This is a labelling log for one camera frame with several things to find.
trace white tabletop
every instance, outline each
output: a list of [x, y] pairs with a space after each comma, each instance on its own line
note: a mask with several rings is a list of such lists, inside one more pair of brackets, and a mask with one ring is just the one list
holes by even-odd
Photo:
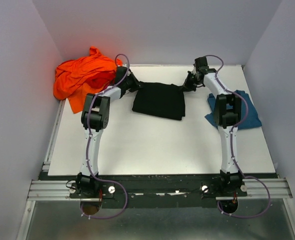
[[[139, 81], [182, 85], [192, 66], [131, 66]], [[225, 66], [220, 78], [231, 90], [249, 89], [241, 66]], [[206, 87], [185, 92], [182, 121], [132, 111], [136, 93], [111, 103], [98, 156], [100, 175], [216, 174], [222, 153], [218, 130], [206, 119], [211, 112]], [[64, 104], [49, 176], [77, 175], [85, 150], [81, 113]], [[245, 173], [275, 173], [261, 128], [237, 132], [239, 165]]]

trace bolt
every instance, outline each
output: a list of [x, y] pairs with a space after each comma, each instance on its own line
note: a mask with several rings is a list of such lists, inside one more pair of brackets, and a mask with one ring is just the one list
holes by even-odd
[[209, 188], [208, 188], [208, 186], [203, 185], [203, 186], [201, 187], [201, 190], [202, 190], [203, 193], [207, 193], [207, 192], [209, 191]]
[[74, 188], [70, 188], [68, 191], [69, 191], [70, 194], [74, 194], [76, 192], [76, 190]]
[[244, 192], [244, 193], [248, 190], [247, 186], [245, 186], [245, 185], [242, 185], [242, 186], [240, 187], [240, 189], [241, 189], [241, 191]]
[[110, 187], [108, 188], [108, 192], [109, 192], [110, 194], [113, 194], [115, 191], [116, 191], [116, 188], [115, 188], [114, 186], [110, 186]]

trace blue cloth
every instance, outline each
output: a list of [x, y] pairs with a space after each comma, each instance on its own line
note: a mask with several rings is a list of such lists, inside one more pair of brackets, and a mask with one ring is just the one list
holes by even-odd
[[[253, 106], [253, 103], [251, 102], [251, 99], [249, 97], [249, 95], [245, 92], [245, 91], [241, 91], [241, 90], [236, 90], [235, 91], [237, 94], [240, 94], [247, 102], [248, 105], [248, 115], [247, 118], [245, 120], [245, 122], [241, 123], [238, 126], [238, 129], [254, 129], [254, 128], [259, 128], [262, 127], [262, 123], [259, 119], [258, 116], [258, 112], [256, 110], [256, 108]], [[215, 122], [214, 122], [214, 118], [213, 118], [213, 111], [214, 111], [214, 107], [216, 104], [216, 99], [214, 98], [213, 94], [209, 94], [208, 95], [208, 99], [207, 102], [212, 110], [212, 113], [208, 114], [205, 116], [206, 120], [208, 120], [208, 122], [214, 126], [214, 127], [218, 127]], [[241, 109], [241, 119], [244, 118], [244, 115], [246, 114], [246, 106], [242, 101], [242, 109]]]

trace white wall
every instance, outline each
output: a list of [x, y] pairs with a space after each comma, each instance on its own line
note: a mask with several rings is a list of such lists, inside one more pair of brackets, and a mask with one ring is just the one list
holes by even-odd
[[295, 201], [295, 1], [282, 1], [244, 70], [271, 157]]
[[134, 64], [245, 64], [281, 0], [33, 0], [64, 60], [97, 46]]
[[30, 0], [0, 1], [0, 240], [16, 238], [47, 149], [62, 61]]

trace orange cloth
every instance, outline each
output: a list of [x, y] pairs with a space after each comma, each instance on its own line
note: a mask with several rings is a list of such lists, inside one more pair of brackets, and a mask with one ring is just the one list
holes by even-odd
[[101, 92], [116, 77], [115, 62], [91, 46], [89, 56], [61, 63], [55, 71], [53, 95], [64, 100], [68, 98], [73, 113], [83, 110], [86, 95]]

